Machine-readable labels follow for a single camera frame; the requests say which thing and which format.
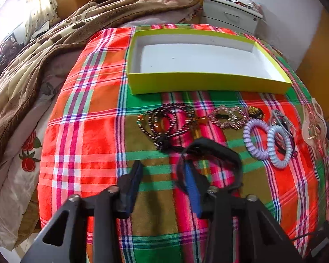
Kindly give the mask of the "brown patterned blanket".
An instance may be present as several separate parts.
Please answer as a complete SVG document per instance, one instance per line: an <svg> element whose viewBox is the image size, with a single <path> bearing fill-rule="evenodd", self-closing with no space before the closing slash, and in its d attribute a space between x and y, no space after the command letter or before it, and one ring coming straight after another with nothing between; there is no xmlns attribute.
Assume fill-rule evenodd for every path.
<svg viewBox="0 0 329 263"><path fill-rule="evenodd" d="M193 9L200 0L91 0L34 40L0 76L0 163L11 136L38 99L53 65L70 70L73 54L98 31L171 11Z"/></svg>

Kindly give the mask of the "wooden wardrobe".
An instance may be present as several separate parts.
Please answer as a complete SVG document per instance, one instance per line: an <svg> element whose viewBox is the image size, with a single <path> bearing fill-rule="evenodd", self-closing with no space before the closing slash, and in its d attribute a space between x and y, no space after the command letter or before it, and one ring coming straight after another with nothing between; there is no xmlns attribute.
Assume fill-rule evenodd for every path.
<svg viewBox="0 0 329 263"><path fill-rule="evenodd" d="M313 40L297 69L297 75L323 110L329 122L329 13L322 10Z"/></svg>

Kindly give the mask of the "grey bedside drawer cabinet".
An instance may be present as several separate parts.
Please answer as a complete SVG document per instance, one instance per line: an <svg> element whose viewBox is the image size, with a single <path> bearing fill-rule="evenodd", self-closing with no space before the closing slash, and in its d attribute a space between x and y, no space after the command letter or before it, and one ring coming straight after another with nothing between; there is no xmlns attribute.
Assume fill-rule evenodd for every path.
<svg viewBox="0 0 329 263"><path fill-rule="evenodd" d="M226 0L203 0L201 24L255 35L263 15Z"/></svg>

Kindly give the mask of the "floral bed sheet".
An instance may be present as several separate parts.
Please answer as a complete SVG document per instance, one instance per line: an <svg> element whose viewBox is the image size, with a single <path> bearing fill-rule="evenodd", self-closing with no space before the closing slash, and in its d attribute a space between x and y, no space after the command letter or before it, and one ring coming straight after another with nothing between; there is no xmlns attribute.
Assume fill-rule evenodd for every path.
<svg viewBox="0 0 329 263"><path fill-rule="evenodd" d="M8 141L0 164L0 246L12 251L39 221L37 183L48 119L64 83L56 75L42 82L38 99Z"/></svg>

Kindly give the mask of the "black fitness band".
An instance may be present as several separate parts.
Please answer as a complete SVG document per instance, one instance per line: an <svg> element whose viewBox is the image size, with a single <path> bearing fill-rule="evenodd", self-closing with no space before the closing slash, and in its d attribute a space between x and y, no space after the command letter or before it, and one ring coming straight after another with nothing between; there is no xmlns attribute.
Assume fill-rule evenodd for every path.
<svg viewBox="0 0 329 263"><path fill-rule="evenodd" d="M242 161L240 155L235 151L227 148L208 138L198 138L194 140L189 146L181 150L179 160L176 165L176 175L177 187L183 191L185 194L188 194L186 184L183 176L182 162L184 162L184 155L190 154L193 156L203 157L206 155L211 155L215 158L218 158L221 161L228 161L232 163L233 167L231 171L234 173L234 182L227 187L228 191L233 191L234 189L239 189L242 186Z"/></svg>

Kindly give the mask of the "pink rhinestone hair clip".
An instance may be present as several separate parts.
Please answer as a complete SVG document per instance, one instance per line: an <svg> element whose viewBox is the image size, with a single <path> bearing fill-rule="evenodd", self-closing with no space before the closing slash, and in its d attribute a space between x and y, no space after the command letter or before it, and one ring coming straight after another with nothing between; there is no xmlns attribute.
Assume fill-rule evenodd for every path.
<svg viewBox="0 0 329 263"><path fill-rule="evenodd" d="M249 121L249 119L250 117L238 106L226 107L220 105L209 114L209 120L211 123L223 130L228 128L239 130Z"/></svg>

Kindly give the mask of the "clutter on nightstand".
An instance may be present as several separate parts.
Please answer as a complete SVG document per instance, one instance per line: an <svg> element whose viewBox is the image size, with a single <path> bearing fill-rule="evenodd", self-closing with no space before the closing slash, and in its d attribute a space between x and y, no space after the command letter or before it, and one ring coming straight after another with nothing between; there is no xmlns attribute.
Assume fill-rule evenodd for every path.
<svg viewBox="0 0 329 263"><path fill-rule="evenodd" d="M228 0L228 1L232 1L236 4L243 5L244 7L247 7L254 11L258 11L258 12L261 11L261 5L255 0Z"/></svg>

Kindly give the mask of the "patterned window curtain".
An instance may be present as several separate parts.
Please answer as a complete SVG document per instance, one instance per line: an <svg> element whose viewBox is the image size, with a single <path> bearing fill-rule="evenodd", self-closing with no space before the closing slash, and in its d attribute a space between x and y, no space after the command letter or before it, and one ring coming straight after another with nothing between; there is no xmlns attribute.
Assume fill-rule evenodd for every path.
<svg viewBox="0 0 329 263"><path fill-rule="evenodd" d="M31 36L44 23L57 17L56 0L26 0L27 2L27 21L25 24L25 42L31 39Z"/></svg>

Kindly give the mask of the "plaid red green cloth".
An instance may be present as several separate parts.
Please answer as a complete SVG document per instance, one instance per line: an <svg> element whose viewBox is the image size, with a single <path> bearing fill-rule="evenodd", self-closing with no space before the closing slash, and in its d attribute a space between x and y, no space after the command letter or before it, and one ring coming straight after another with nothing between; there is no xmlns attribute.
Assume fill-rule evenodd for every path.
<svg viewBox="0 0 329 263"><path fill-rule="evenodd" d="M42 223L46 224L70 195L97 194L114 185L135 160L140 160L144 176L134 212L129 219L117 222L123 261L201 262L208 223L192 213L187 196L175 184L178 155L157 151L139 129L137 118L165 103L186 103L198 116L206 116L220 105L254 106L265 117L280 110L296 129L297 155L285 169L252 158L240 130L205 124L173 143L187 146L206 137L237 152L243 171L240 194L257 195L305 255L308 234L325 221L329 206L329 149L318 158L302 138L303 111L311 106L310 93L302 81L274 54L292 81L285 95L185 91L134 96L125 72L134 33L134 28L96 33L62 87L43 141L38 183Z"/></svg>

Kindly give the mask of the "yellow-green shallow cardboard box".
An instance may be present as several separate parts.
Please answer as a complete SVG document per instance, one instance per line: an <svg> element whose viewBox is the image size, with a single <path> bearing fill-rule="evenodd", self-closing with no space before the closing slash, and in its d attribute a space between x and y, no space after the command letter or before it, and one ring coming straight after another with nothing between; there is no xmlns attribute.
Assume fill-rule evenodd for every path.
<svg viewBox="0 0 329 263"><path fill-rule="evenodd" d="M175 91L285 94L292 81L253 38L162 28L135 32L126 60L133 95Z"/></svg>

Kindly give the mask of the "translucent pink hair claw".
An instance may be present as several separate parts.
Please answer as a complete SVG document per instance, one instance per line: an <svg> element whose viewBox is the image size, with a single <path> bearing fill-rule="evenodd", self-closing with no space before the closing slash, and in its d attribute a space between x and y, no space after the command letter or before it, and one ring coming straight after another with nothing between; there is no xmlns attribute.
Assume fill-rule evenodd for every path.
<svg viewBox="0 0 329 263"><path fill-rule="evenodd" d="M314 97L311 103L303 105L303 123L301 135L308 144L316 158L325 158L327 152L327 127L323 116L323 111Z"/></svg>

